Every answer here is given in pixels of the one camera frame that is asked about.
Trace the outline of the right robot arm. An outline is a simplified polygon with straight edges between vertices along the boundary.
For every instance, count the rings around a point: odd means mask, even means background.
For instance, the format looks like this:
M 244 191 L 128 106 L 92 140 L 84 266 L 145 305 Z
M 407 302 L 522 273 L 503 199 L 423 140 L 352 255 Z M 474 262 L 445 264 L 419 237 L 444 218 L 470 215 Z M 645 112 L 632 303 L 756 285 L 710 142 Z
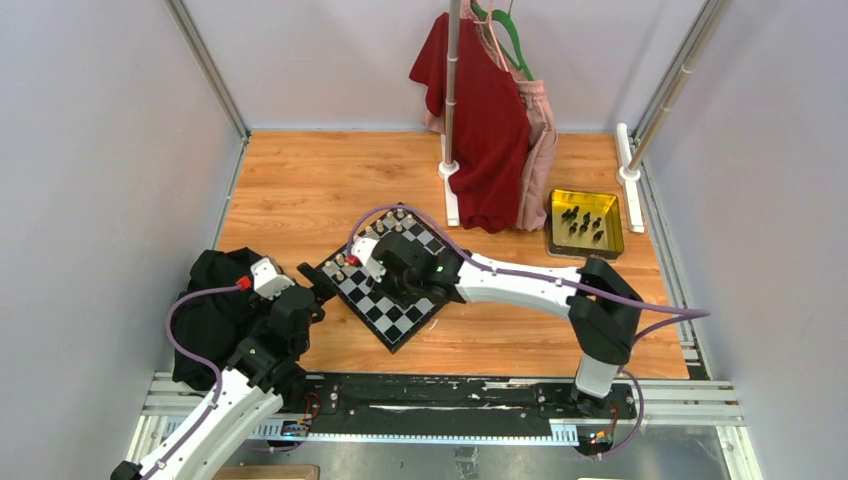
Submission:
M 433 254 L 398 233 L 379 240 L 359 237 L 349 256 L 378 292 L 403 307 L 423 298 L 500 303 L 568 321 L 582 356 L 567 403 L 589 418 L 609 407 L 613 380 L 629 362 L 635 343 L 641 298 L 606 261 L 544 269 L 453 247 Z

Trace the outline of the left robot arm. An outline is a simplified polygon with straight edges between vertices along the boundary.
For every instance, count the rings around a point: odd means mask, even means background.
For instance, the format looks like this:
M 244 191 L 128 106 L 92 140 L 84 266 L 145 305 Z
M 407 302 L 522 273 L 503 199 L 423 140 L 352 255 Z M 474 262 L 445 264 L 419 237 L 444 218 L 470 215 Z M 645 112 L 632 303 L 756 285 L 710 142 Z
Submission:
M 306 372 L 298 362 L 309 349 L 311 325 L 323 320 L 323 305 L 335 293 L 331 282 L 307 263 L 297 269 L 309 286 L 297 283 L 273 259 L 263 257 L 234 284 L 191 292 L 175 302 L 165 321 L 166 336 L 177 352 L 207 367 L 215 382 L 166 441 L 138 462 L 119 463 L 112 478 L 211 479 L 262 421 L 304 405 Z M 176 340 L 173 315 L 186 302 L 239 291 L 250 291 L 268 305 L 269 312 L 237 345 L 225 367 Z

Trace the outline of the black and white chessboard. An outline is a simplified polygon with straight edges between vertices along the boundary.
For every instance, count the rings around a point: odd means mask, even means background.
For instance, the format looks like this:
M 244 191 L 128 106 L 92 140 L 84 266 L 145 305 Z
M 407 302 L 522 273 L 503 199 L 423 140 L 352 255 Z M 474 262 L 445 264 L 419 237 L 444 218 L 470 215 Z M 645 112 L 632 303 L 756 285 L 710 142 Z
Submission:
M 351 256 L 353 242 L 360 237 L 379 240 L 391 232 L 397 232 L 426 246 L 432 253 L 443 247 L 454 248 L 449 245 L 443 234 L 437 232 L 421 215 L 404 204 L 391 206 L 375 220 L 370 223 L 363 222 L 361 226 L 362 230 L 354 235 L 350 245 L 342 245 L 322 263 L 316 265 L 315 269 L 332 281 L 340 300 L 390 352 L 394 353 L 448 303 L 433 304 L 422 299 L 411 307 L 402 308 L 374 291 L 372 279 L 357 259 Z

